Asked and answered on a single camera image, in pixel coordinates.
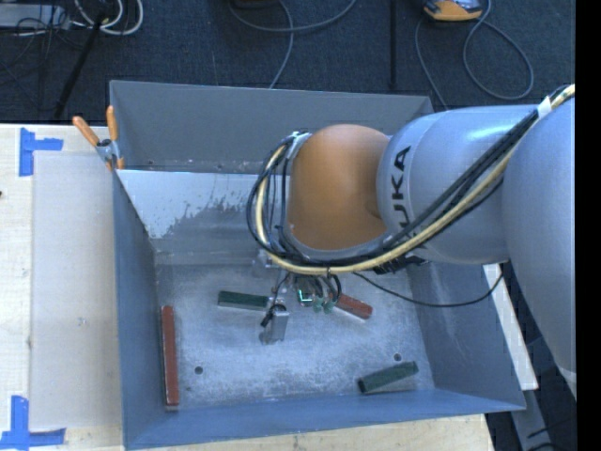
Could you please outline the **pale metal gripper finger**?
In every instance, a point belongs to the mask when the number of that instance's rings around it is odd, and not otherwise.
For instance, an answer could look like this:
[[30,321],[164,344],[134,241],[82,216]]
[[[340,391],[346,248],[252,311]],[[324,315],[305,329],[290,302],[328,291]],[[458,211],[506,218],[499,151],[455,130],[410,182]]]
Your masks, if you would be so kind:
[[271,345],[285,340],[285,332],[290,313],[283,304],[274,304],[262,319],[262,332],[259,340],[264,345]]

